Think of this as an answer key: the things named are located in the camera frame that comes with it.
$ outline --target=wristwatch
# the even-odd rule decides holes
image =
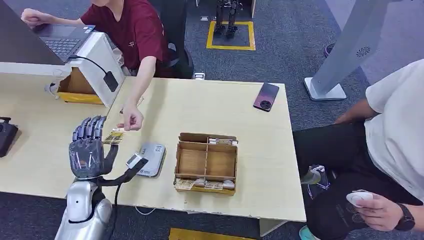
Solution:
[[[401,203],[398,203],[397,205],[399,205],[402,209],[403,217],[399,220],[399,223],[396,227],[394,227],[394,229],[399,231],[409,231],[413,229],[415,226],[414,216],[412,216],[411,212],[405,205]]]

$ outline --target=cardboard compartment box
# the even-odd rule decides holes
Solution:
[[[67,103],[103,105],[78,67],[72,67],[70,75],[60,81],[57,95]]]
[[[176,152],[175,189],[234,195],[237,144],[234,136],[181,133]]]

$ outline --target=gray carpet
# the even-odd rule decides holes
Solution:
[[[73,19],[89,5],[88,0],[6,2],[17,13],[24,8],[36,8]],[[195,70],[206,73],[206,79],[286,84],[293,130],[331,124],[364,96],[368,82],[361,69],[342,83],[348,95],[344,101],[314,102],[305,91],[303,78],[313,76],[319,69],[324,61],[323,46],[334,42],[340,32],[325,0],[258,0],[254,19],[256,51],[205,48],[209,23],[200,21],[200,16],[215,14],[213,2],[201,0],[200,7],[196,8],[195,1],[190,1],[187,17],[186,46],[192,54]],[[245,5],[238,13],[240,20],[249,19],[249,8]],[[63,199],[0,193],[1,239],[53,239],[65,204]],[[298,230],[302,225],[287,223],[264,239],[299,239]],[[165,240],[170,228],[259,238],[257,219],[165,210],[142,216],[133,207],[121,206],[113,239]],[[365,230],[354,232],[350,239],[400,239],[410,235]]]

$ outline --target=black robotic finger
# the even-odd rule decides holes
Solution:
[[[93,139],[94,138],[94,132],[95,132],[95,129],[96,129],[96,124],[101,117],[102,116],[97,115],[97,116],[95,116],[91,119],[91,121],[88,123],[87,131],[85,132],[85,135],[84,135],[85,138],[87,138],[87,139]]]
[[[91,117],[87,117],[86,119],[84,119],[80,125],[79,131],[78,131],[78,139],[83,139],[84,135],[87,132],[87,124],[89,123],[89,121],[91,120]]]
[[[103,134],[103,124],[105,124],[106,117],[102,116],[96,123],[95,129],[94,129],[94,136],[93,139],[102,139]]]
[[[80,132],[81,125],[77,126],[72,134],[72,142],[78,140],[78,133]]]

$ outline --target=red shirt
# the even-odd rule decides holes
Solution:
[[[107,33],[112,42],[122,51],[124,65],[138,70],[142,59],[148,56],[157,58],[156,73],[168,61],[168,42],[164,28],[153,6],[148,0],[124,0],[122,15],[116,21],[112,11],[106,6],[91,5],[81,20],[86,25]]]

